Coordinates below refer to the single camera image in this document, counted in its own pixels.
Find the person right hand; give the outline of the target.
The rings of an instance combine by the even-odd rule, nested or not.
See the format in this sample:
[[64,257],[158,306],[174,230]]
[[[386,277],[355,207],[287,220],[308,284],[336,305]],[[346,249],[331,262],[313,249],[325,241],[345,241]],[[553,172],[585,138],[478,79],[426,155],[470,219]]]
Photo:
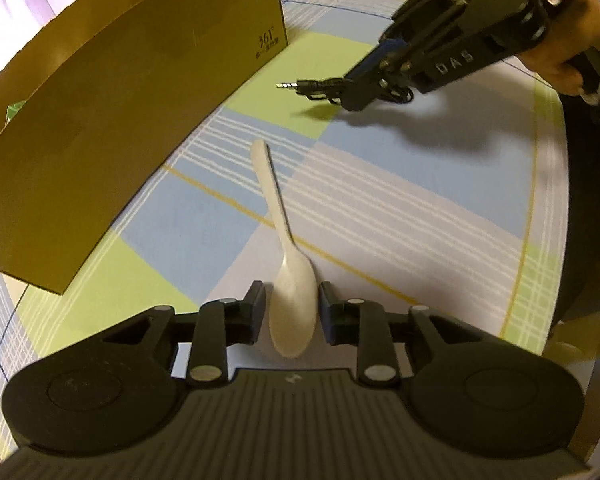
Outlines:
[[569,61],[591,48],[600,51],[600,0],[571,0],[543,40],[517,58],[558,93],[578,96],[583,76]]

